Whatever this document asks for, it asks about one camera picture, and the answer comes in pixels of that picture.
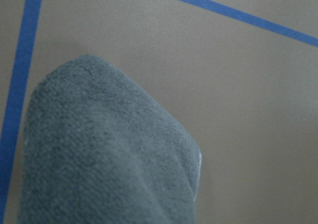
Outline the grey pink cleaning cloth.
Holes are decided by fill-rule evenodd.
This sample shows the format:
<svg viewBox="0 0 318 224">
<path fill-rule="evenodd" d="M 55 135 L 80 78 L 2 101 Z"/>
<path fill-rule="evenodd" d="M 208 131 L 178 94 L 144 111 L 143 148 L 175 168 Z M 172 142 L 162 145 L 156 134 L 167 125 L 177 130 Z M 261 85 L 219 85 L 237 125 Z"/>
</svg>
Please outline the grey pink cleaning cloth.
<svg viewBox="0 0 318 224">
<path fill-rule="evenodd" d="M 202 155 L 187 130 L 102 58 L 51 72 L 25 118 L 20 224 L 193 224 Z"/>
</svg>

